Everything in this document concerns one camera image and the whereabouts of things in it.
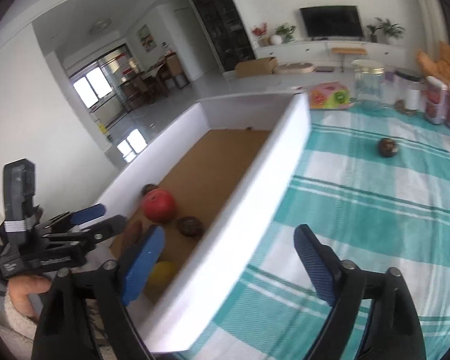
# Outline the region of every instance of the dark purple fruit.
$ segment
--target dark purple fruit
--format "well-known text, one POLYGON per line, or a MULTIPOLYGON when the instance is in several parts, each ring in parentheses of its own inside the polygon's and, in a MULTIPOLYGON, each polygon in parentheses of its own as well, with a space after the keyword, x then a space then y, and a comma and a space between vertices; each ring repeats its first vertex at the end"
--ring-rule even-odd
POLYGON ((147 184, 145 187, 142 188, 142 196, 145 196, 148 192, 156 190, 157 188, 158 188, 158 185, 147 184))
POLYGON ((176 228, 185 237, 201 236, 204 232, 203 223, 195 216, 184 216, 178 219, 176 228))
POLYGON ((393 157, 398 153, 398 144, 393 139, 383 138, 378 142, 378 152, 382 157, 393 157))

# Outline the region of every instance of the checkered tablecloth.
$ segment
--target checkered tablecloth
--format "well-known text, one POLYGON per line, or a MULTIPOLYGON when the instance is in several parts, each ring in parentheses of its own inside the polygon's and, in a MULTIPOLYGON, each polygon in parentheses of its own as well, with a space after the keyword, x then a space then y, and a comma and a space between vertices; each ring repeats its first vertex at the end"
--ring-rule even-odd
MULTIPOLYGON (((418 114, 312 111, 312 133, 255 255, 190 350, 200 360, 302 360, 330 307, 293 247, 308 224, 341 259, 362 269, 398 267, 412 294, 427 358, 450 346, 450 130, 418 114), (394 158, 379 139, 394 137, 394 158)), ((353 359, 368 315, 363 301, 342 359, 353 359)))

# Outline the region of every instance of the television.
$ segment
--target television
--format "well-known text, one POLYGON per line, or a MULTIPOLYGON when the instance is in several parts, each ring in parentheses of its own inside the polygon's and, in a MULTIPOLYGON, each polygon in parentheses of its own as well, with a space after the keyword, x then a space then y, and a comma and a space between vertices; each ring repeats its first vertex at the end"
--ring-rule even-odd
POLYGON ((300 12, 311 38, 346 36, 363 38, 359 11, 349 5, 301 8, 300 12))

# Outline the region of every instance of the human hand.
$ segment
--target human hand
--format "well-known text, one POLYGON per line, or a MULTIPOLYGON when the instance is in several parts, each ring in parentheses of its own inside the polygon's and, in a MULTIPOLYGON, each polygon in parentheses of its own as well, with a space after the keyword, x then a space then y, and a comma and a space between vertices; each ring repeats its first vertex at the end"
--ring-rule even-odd
POLYGON ((37 275, 21 275, 12 277, 8 281, 8 294, 13 307, 24 317, 38 321, 38 313, 35 311, 29 294, 42 294, 50 289, 51 282, 48 278, 37 275))

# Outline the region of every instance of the white tv cabinet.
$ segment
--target white tv cabinet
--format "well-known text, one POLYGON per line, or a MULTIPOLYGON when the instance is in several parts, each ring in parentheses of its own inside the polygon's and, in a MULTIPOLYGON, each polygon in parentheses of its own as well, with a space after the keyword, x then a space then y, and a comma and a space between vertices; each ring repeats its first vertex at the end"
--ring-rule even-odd
POLYGON ((279 46, 259 47, 255 49, 257 58, 274 56, 278 62, 312 62, 316 65, 339 66, 340 57, 332 53, 334 47, 363 47, 368 55, 346 55, 346 66, 354 59, 373 59, 386 66, 404 68, 406 50, 400 46, 390 46, 382 43, 353 42, 350 40, 316 40, 314 42, 293 42, 279 46))

